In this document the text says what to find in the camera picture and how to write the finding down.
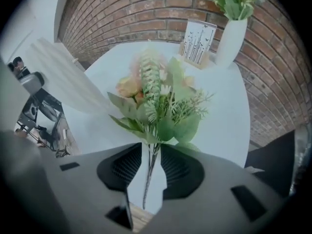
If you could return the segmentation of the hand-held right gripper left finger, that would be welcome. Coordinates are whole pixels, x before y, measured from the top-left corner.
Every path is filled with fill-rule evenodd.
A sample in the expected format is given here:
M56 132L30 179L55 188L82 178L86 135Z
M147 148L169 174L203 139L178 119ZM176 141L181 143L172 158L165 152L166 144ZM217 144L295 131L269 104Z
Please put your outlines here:
M131 234L127 188L141 166L142 144L52 159L52 188L64 212L60 234Z

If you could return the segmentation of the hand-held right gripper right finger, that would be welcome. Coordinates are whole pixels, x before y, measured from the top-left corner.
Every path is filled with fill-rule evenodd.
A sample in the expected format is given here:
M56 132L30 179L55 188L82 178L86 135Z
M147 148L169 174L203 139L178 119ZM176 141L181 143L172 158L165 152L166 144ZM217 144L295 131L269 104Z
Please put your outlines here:
M173 145L161 154L167 188L148 234L257 234L284 203L229 160Z

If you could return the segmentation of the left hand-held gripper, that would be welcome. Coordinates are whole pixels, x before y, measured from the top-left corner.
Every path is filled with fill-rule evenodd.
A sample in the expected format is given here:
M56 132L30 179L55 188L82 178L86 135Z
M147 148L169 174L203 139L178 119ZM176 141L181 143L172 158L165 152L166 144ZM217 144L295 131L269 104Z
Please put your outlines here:
M34 142L54 141L53 136L46 132L46 128L37 125L38 112L52 122L58 122L59 115L63 113L61 102L43 89L43 75L40 72L31 73L21 57L14 58L7 66L30 94L18 119L20 127L15 132Z

